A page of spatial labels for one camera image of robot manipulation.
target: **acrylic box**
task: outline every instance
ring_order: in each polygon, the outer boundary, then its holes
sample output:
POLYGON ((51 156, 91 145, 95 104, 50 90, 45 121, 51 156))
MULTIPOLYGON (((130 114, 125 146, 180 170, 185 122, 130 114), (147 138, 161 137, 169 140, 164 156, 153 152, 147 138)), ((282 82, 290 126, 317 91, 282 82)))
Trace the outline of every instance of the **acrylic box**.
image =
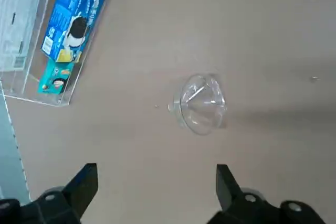
POLYGON ((41 104, 64 106, 70 103, 77 81, 85 63, 99 19, 107 2, 105 0, 96 25, 78 63, 74 64, 70 77, 61 94, 37 92, 45 71, 48 57, 41 51, 49 18, 55 0, 0 0, 4 3, 0 14, 0 79, 6 97, 13 97, 41 104))

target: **teal package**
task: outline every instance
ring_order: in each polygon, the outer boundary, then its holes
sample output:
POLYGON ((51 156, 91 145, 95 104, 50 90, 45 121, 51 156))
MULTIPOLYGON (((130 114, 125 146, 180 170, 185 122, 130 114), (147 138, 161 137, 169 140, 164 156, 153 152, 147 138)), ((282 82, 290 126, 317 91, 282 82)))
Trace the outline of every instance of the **teal package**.
POLYGON ((104 0, 56 0, 41 50, 54 62, 78 62, 104 0))
POLYGON ((74 63, 55 63, 49 59, 40 79, 37 92, 61 94, 64 92, 74 63))

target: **clear acrylic container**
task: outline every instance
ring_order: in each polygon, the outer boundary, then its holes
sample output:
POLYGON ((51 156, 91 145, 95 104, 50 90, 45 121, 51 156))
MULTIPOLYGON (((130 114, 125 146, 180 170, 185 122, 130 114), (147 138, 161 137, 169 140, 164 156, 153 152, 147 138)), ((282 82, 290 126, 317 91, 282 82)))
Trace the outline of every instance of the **clear acrylic container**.
MULTIPOLYGON (((13 0, 0 0, 9 6, 13 0)), ((0 51, 0 80, 6 97, 13 97, 41 104, 64 106, 70 103, 76 83, 79 79, 87 52, 99 26, 101 9, 96 24, 90 33, 88 43, 76 63, 68 79, 65 90, 61 94, 38 93, 39 79, 42 76, 47 56, 40 50, 45 31, 53 10, 55 0, 15 0, 13 8, 0 14, 0 21, 6 25, 0 32, 6 31, 9 36, 0 37, 3 49, 0 51)))
POLYGON ((214 76, 195 74, 176 92, 168 110, 181 127, 197 135, 207 135, 223 126, 226 104, 214 76))

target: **screw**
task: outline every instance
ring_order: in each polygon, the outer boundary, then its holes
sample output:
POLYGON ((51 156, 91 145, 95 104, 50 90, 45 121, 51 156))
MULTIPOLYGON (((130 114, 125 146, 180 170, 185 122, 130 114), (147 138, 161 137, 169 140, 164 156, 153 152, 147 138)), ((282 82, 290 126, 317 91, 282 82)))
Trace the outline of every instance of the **screw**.
POLYGON ((289 206, 289 208, 290 208, 291 210, 293 210, 293 211, 295 211, 295 212, 301 212, 301 211, 302 211, 302 208, 301 208, 298 204, 296 204, 296 203, 294 203, 294 202, 289 203, 288 206, 289 206))
POLYGON ((48 195, 48 196, 46 196, 46 200, 47 201, 49 201, 49 200, 53 200, 55 198, 55 195, 53 195, 53 194, 50 194, 50 195, 48 195))
POLYGON ((245 195, 245 199, 250 202, 256 202, 256 197, 254 197, 252 194, 245 195))
POLYGON ((6 203, 3 203, 3 204, 0 205, 0 209, 5 209, 9 206, 10 206, 10 204, 8 202, 6 202, 6 203))

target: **blue box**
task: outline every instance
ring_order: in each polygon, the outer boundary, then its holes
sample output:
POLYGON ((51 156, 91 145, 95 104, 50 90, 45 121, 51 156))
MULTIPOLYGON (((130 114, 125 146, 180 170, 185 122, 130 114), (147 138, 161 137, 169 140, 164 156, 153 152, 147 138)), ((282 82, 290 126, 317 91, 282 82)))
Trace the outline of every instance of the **blue box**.
POLYGON ((78 62, 105 0, 56 0, 41 50, 54 62, 78 62))
POLYGON ((74 63, 55 63, 49 59, 40 79, 37 92, 61 94, 64 92, 74 63))

